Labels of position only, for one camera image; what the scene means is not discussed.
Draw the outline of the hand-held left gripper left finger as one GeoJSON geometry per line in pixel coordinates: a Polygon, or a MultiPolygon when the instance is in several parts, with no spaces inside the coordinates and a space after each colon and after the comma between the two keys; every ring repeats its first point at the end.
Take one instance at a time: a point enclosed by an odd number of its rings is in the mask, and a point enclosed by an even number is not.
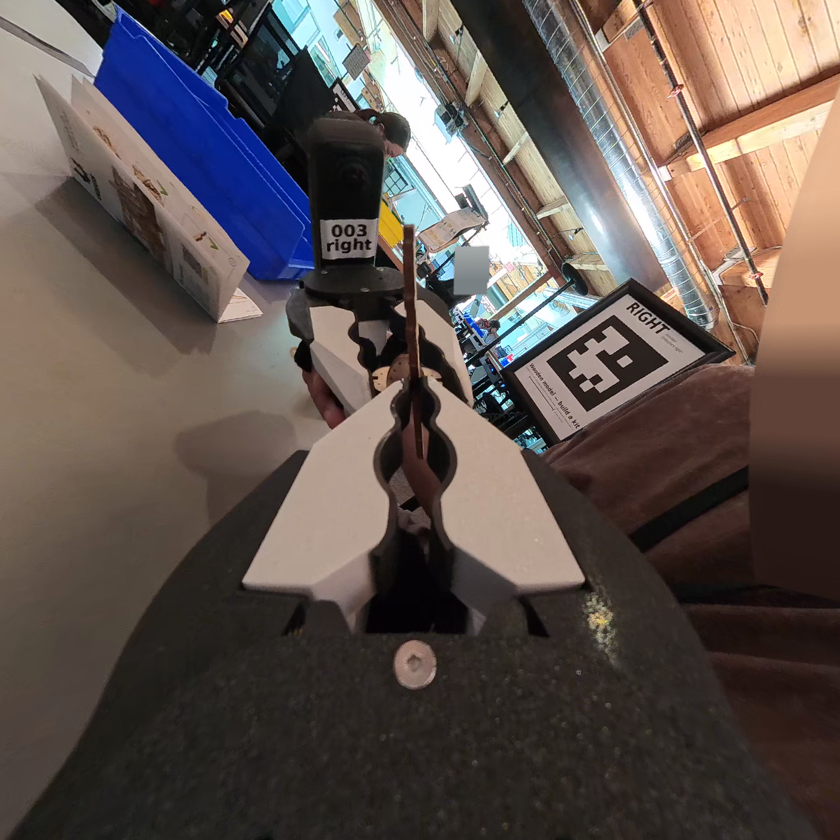
{"type": "Polygon", "coordinates": [[[390,385],[308,452],[242,580],[246,590],[332,602],[361,624],[376,594],[374,552],[396,526],[382,466],[384,444],[401,425],[390,385]]]}

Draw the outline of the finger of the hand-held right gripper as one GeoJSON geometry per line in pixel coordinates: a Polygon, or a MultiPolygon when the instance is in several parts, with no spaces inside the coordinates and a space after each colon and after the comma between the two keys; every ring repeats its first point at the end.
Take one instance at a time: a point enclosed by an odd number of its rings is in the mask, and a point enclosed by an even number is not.
{"type": "Polygon", "coordinates": [[[373,400],[359,320],[352,310],[330,305],[311,307],[310,320],[312,369],[342,403],[347,419],[373,400]]]}
{"type": "MultiPolygon", "coordinates": [[[[405,315],[404,303],[400,302],[394,307],[392,316],[394,358],[399,354],[407,353],[404,334],[405,315]]],[[[438,298],[418,298],[416,315],[421,364],[439,372],[443,377],[442,385],[462,399],[467,406],[472,407],[474,405],[473,386],[449,310],[438,298]]]]}

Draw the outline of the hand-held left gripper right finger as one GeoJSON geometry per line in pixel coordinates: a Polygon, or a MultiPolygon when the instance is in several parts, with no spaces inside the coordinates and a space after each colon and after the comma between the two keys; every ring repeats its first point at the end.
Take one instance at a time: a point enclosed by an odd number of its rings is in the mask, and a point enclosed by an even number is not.
{"type": "Polygon", "coordinates": [[[429,461],[443,471],[430,556],[438,579],[475,614],[580,589],[584,573],[524,451],[441,384],[425,393],[429,461]]]}

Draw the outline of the round wooden model disc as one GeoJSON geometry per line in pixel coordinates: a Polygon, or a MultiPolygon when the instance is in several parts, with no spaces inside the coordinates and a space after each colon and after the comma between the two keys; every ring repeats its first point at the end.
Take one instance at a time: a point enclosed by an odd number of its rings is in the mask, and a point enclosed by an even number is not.
{"type": "MultiPolygon", "coordinates": [[[[395,382],[402,382],[410,378],[412,366],[407,353],[397,355],[394,360],[382,365],[370,374],[371,399],[386,391],[395,382]]],[[[442,375],[432,368],[420,364],[418,373],[421,377],[443,383],[442,375]]]]}

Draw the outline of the long wooden model strip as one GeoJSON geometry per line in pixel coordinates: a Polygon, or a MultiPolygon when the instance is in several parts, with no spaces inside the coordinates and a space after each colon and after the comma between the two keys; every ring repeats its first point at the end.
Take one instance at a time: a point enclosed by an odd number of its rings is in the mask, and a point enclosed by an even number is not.
{"type": "Polygon", "coordinates": [[[403,228],[403,279],[405,306],[405,339],[408,356],[409,414],[402,432],[402,472],[414,496],[429,519],[434,514],[434,503],[440,491],[440,480],[427,463],[422,415],[422,366],[419,350],[417,320],[417,281],[415,265],[415,227],[403,228]]]}

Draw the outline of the person's right hand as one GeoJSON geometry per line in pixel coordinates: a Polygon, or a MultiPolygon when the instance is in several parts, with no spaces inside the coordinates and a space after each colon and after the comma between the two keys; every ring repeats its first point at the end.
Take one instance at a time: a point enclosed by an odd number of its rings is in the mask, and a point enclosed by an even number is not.
{"type": "Polygon", "coordinates": [[[326,381],[314,369],[302,371],[311,400],[318,409],[322,419],[330,429],[341,425],[347,417],[342,403],[330,389],[326,381]]]}

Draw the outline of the yellow plastic bin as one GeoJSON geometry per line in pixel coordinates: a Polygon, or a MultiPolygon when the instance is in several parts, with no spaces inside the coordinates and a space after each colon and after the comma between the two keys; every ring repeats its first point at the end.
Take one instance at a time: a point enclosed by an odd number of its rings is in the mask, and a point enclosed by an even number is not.
{"type": "Polygon", "coordinates": [[[403,265],[403,223],[391,210],[389,204],[381,201],[379,222],[379,248],[394,265],[403,265]]]}

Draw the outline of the blue plastic bin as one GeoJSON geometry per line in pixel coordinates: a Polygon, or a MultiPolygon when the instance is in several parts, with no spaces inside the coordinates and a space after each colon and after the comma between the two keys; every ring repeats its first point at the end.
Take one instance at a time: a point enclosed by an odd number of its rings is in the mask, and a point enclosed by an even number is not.
{"type": "Polygon", "coordinates": [[[220,92],[121,8],[94,85],[231,237],[253,278],[313,270],[306,193],[220,92]]]}

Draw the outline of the black glass cabinet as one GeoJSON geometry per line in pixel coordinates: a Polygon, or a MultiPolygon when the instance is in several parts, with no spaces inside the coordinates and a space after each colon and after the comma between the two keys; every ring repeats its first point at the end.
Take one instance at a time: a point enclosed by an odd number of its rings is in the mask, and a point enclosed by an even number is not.
{"type": "Polygon", "coordinates": [[[226,2],[196,71],[256,132],[273,118],[301,48],[273,2],[226,2]]]}

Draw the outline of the framed marker sign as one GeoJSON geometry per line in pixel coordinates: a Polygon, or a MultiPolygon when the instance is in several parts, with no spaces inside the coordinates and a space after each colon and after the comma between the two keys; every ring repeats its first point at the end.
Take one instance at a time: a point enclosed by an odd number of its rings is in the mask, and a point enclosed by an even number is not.
{"type": "Polygon", "coordinates": [[[679,373],[733,356],[711,332],[629,279],[501,377],[552,446],[679,373]]]}

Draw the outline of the person's brown sweater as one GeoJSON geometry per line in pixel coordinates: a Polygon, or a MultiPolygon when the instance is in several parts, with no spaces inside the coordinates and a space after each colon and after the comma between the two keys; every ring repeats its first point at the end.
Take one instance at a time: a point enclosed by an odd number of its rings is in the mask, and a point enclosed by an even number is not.
{"type": "Polygon", "coordinates": [[[838,588],[760,582],[750,543],[754,370],[708,364],[594,421],[544,459],[644,553],[703,643],[753,753],[839,838],[838,588]]]}

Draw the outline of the white instruction leaflet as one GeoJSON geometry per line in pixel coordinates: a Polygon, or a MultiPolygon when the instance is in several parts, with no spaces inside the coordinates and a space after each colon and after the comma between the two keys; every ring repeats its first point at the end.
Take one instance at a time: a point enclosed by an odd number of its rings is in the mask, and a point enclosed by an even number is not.
{"type": "Polygon", "coordinates": [[[100,90],[35,82],[76,181],[216,323],[260,318],[239,287],[248,258],[100,90]]]}

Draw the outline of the large black duct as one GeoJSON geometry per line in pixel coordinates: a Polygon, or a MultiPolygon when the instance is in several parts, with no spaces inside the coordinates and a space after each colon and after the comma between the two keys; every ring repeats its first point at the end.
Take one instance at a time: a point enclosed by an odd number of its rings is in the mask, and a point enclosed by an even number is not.
{"type": "Polygon", "coordinates": [[[667,277],[523,2],[453,5],[616,283],[658,291],[667,277]]]}

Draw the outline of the large silver ventilation duct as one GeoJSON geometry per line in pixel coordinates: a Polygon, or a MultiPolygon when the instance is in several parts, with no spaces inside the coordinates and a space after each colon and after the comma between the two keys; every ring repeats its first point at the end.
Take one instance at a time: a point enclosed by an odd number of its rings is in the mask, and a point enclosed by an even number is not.
{"type": "Polygon", "coordinates": [[[526,1],[528,16],[687,318],[711,331],[719,306],[612,72],[572,2],[526,1]]]}

